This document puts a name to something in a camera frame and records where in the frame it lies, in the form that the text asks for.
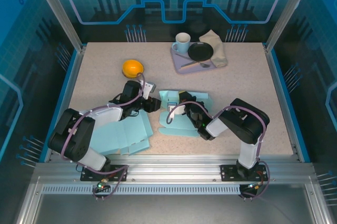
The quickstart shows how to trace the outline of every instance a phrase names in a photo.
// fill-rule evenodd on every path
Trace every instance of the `speckled tabletop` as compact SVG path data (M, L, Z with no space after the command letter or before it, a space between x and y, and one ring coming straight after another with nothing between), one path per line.
M123 90L125 60L139 60L147 81L160 90L207 92L214 101L211 114L235 98L264 111L270 124L261 154L292 154L280 105L261 43L225 43L224 68L177 74L170 55L171 43L88 43L72 95L70 108L86 110L104 105ZM176 137L158 132L160 111L148 115L153 130L151 147L140 154L239 154L240 140L226 130L213 141Z

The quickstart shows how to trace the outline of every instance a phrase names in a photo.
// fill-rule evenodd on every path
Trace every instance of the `beige napkin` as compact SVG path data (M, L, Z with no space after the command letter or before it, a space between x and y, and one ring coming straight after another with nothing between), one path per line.
M227 65L228 61L223 51L223 43L216 33L210 30L205 35L200 36L199 40L209 43L213 48L214 53L211 57L211 61L216 67L225 67Z

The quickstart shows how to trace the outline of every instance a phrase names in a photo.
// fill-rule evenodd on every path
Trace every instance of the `light blue paper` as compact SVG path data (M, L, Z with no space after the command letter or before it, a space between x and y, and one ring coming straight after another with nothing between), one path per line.
M175 102L179 104L179 91L159 91L163 108L167 109L167 103ZM199 92L189 92L192 96L196 96L196 100L204 102L205 107L208 111L211 110L213 101L207 93ZM168 111L162 112L160 114L159 123L163 125L164 128L159 128L159 132L166 135L177 135L177 136L186 136L186 137L198 137L199 134L194 128L192 122L187 117L187 115L177 114L174 116L171 124L166 123Z
M153 131L145 111L136 117L112 122L93 131L90 147L103 155L134 154L150 147L148 138Z

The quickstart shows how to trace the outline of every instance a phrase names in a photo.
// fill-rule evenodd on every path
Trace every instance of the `white mug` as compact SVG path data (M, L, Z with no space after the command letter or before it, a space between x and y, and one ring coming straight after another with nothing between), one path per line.
M190 47L191 37L188 33L178 33L175 37L175 42L172 44L172 49L178 53L187 53Z

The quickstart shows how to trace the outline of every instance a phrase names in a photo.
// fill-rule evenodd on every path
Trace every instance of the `purple tray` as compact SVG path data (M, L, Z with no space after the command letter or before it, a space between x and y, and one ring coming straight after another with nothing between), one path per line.
M206 70L216 69L216 67L211 62L211 60L207 60L207 61L203 62L205 64L210 64L211 65L210 67L201 67L200 63L195 63L195 64L192 64L192 65L189 65L189 66L181 67L182 65L190 63L192 61L190 61L188 59L181 58L180 56L175 55L175 53L176 52L173 49L171 49L171 56L172 56L174 68L175 68L176 72L179 73L179 74L188 74L188 73L193 73L193 72L198 72L198 71L206 71ZM181 54L181 55L183 55L185 57L189 56L188 53Z

